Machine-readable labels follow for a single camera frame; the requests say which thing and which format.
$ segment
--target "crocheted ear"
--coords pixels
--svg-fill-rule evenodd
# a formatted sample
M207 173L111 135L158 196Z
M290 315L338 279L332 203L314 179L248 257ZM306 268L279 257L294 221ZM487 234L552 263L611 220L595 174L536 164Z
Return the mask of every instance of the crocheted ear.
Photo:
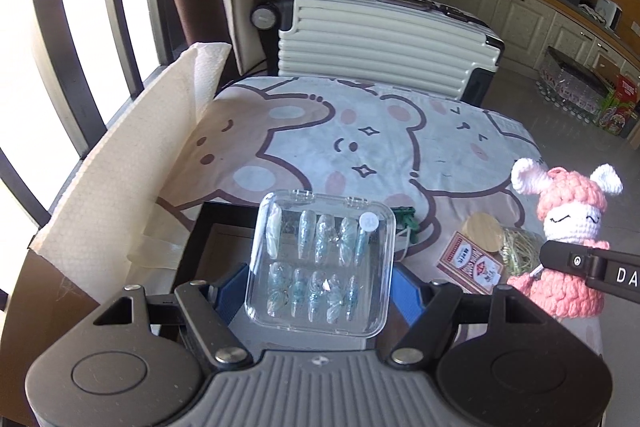
M622 182L611 165L601 165L593 171L590 179L606 194L617 196L622 192Z
M511 169L511 185L518 194L540 194L552 179L531 158L520 158Z

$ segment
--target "tiled floor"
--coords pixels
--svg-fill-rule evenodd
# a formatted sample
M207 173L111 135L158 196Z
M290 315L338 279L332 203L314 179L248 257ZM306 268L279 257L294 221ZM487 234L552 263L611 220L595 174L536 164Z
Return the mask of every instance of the tiled floor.
M600 239L614 250L640 255L640 150L545 102L533 80L505 69L495 75L483 107L522 122L549 167L590 174L603 163L613 165L625 189L609 198ZM601 319L605 358L614 378L606 427L640 425L640 305L607 296Z

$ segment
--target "clear plastic box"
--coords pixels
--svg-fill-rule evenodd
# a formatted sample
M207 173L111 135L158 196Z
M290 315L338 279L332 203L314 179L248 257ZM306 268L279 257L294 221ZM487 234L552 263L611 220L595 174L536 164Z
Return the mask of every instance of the clear plastic box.
M595 74L555 48L547 48L540 76L563 100L596 116L608 89Z
M278 190L260 204L244 307L284 330L373 337L386 322L396 218L362 198Z

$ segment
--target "white suitcase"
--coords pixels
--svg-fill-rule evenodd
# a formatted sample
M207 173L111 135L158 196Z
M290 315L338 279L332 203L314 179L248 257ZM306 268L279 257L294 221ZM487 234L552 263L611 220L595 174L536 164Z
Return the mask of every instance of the white suitcase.
M413 87L480 105L504 43L482 21L429 0L280 0L280 76Z

